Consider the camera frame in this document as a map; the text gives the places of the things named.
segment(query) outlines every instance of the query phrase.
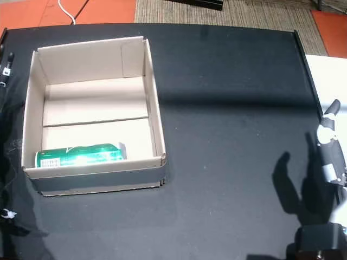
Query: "table surface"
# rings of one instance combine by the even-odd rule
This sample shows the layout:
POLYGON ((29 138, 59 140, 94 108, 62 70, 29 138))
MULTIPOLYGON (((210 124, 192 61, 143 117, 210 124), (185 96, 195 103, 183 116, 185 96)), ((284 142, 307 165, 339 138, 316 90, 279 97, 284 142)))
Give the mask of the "table surface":
POLYGON ((283 259, 301 224, 325 220, 314 101, 294 33, 205 25, 99 24, 10 30, 13 127, 3 251, 23 259, 283 259), (37 47, 150 41, 169 176, 161 188, 45 198, 19 168, 37 47))

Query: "box flap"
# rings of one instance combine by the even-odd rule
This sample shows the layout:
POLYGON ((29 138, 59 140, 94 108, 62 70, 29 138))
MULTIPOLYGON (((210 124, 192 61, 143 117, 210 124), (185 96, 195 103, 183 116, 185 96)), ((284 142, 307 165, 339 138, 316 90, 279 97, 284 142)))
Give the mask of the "box flap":
POLYGON ((51 85, 142 76, 143 52, 143 37, 38 48, 42 67, 51 85))

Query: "open cardboard box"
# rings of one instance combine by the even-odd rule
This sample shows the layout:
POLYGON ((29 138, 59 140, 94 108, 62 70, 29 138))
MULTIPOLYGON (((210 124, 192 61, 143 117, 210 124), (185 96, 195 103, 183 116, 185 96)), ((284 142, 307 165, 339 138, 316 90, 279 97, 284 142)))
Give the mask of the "open cardboard box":
POLYGON ((45 196, 160 186, 165 144, 148 40, 38 48, 31 61, 22 168, 45 196), (116 144, 126 160, 35 167, 37 151, 116 144))

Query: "black mat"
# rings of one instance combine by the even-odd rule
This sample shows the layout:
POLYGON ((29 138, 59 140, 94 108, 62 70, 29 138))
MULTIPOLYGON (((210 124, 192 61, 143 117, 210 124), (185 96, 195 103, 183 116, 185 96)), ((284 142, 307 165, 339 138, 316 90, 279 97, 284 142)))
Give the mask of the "black mat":
MULTIPOLYGON (((17 107, 13 128, 6 127, 2 175, 10 167, 3 157, 18 171, 2 193, 2 204, 18 212, 14 223, 1 222, 7 256, 284 259, 300 223, 324 221, 319 203, 326 194, 317 193, 314 170, 316 103, 294 33, 101 24, 10 30, 6 45, 16 53, 10 105, 17 107), (68 197, 37 194, 19 169, 21 104, 33 50, 137 35, 150 41, 167 183, 68 197)), ((5 181, 13 176, 9 170, 5 181)))

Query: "can label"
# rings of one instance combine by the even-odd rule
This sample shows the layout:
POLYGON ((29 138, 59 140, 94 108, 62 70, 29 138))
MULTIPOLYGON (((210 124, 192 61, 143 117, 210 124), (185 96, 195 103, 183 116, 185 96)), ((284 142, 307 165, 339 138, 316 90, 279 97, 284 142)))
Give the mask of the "can label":
POLYGON ((112 144, 67 147, 37 152, 35 167, 87 165, 119 161, 125 158, 125 149, 119 149, 112 144))

